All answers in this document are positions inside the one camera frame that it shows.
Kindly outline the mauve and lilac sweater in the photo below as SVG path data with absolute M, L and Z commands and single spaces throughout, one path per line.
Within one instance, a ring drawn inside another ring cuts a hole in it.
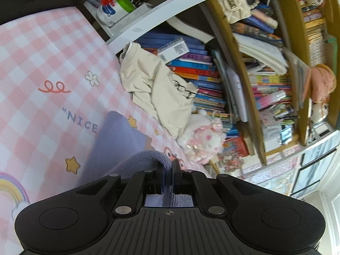
M 172 191 L 172 160 L 151 147 L 152 139 L 133 128 L 127 119 L 111 111 L 105 117 L 103 126 L 97 134 L 94 146 L 83 167 L 78 185 L 100 179 L 116 173 L 122 179 L 130 178 L 134 173 L 144 170 L 156 170 L 161 164 L 161 195 L 147 195 L 147 207 L 192 207 L 189 195 L 175 195 Z

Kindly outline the white green pen jar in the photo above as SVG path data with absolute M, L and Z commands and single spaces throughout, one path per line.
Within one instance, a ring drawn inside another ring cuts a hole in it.
M 101 5 L 97 9 L 96 15 L 102 24 L 113 27 L 135 9 L 136 7 L 130 0 L 112 0 L 107 5 Z

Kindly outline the white barcode box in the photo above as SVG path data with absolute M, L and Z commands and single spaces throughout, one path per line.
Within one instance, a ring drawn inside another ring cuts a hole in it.
M 182 37 L 171 41 L 157 50 L 157 56 L 164 63 L 169 63 L 187 53 L 189 53 L 189 48 Z

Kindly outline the pink cartoon desk mat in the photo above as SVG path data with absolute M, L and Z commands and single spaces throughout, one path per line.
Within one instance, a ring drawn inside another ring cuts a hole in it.
M 151 147 L 190 163 L 165 129 L 123 89 L 119 61 L 75 7 L 1 26 L 1 253 L 19 254 L 18 213 L 91 181 L 88 155 L 108 112 Z

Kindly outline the colourful sequin ornament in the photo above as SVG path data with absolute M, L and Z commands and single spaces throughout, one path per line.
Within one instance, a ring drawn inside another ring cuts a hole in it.
M 231 137 L 223 143 L 223 149 L 217 155 L 217 167 L 220 173 L 232 173 L 244 165 L 244 157 L 249 156 L 247 145 L 242 137 Z

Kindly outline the row of colourful books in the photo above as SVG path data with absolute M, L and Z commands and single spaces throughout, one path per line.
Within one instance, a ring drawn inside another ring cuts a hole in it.
M 177 39 L 184 41 L 182 47 L 187 47 L 188 51 L 176 55 L 167 65 L 175 74 L 198 88 L 194 98 L 195 111 L 204 109 L 210 115 L 215 114 L 221 118 L 225 132 L 234 130 L 236 114 L 231 108 L 228 94 L 225 93 L 218 67 L 203 42 L 191 36 L 162 31 L 147 32 L 136 42 L 156 55 L 160 48 Z

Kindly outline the white pink bunny plush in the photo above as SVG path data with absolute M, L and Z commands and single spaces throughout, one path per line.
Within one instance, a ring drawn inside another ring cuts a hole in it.
M 221 119 L 200 109 L 190 115 L 176 141 L 191 163 L 205 165 L 223 151 L 225 138 Z

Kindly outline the cream t-shirt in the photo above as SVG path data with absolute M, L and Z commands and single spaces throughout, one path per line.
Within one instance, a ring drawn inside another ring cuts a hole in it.
M 133 103 L 177 138 L 188 123 L 198 89 L 138 43 L 127 44 L 119 60 L 122 86 Z

